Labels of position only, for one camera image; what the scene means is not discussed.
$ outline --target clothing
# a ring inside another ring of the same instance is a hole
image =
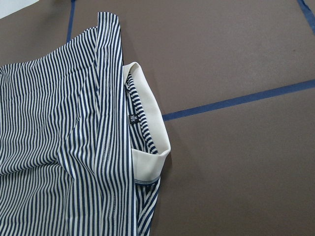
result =
[[[148,235],[170,152],[118,16],[0,67],[0,235]]]

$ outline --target blue tape strip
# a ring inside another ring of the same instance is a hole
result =
[[[313,33],[315,34],[315,16],[310,10],[309,6],[303,1],[303,0],[297,0],[297,2],[300,5],[300,8],[302,9],[304,16],[306,20],[309,22],[310,27],[313,30]]]
[[[75,8],[75,0],[71,0],[71,12],[70,12],[70,18],[69,18],[69,25],[68,25],[67,42],[69,42],[71,40],[74,8]]]
[[[232,98],[225,101],[215,102],[215,103],[203,105],[200,107],[194,107],[194,108],[190,108],[183,111],[168,113],[168,114],[163,115],[163,120],[167,121],[171,119],[192,116],[192,115],[196,115],[203,112],[209,112],[209,111],[213,111],[213,110],[217,110],[217,109],[221,109],[225,107],[231,107],[231,106],[239,105],[242,103],[253,102],[260,99],[275,97],[275,96],[283,95],[286,93],[297,92],[297,91],[310,89],[310,88],[315,88],[315,80],[305,81],[305,82],[301,82],[301,83],[297,83],[297,84],[293,84],[289,86],[284,86],[280,88],[274,88],[271,90],[266,90],[263,92],[257,92],[257,93],[253,93],[253,94],[249,94],[249,95],[245,95],[241,97],[236,97],[236,98]]]

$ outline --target navy and white striped fabric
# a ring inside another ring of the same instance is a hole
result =
[[[141,67],[123,66],[115,14],[0,67],[1,236],[148,235],[169,152]]]

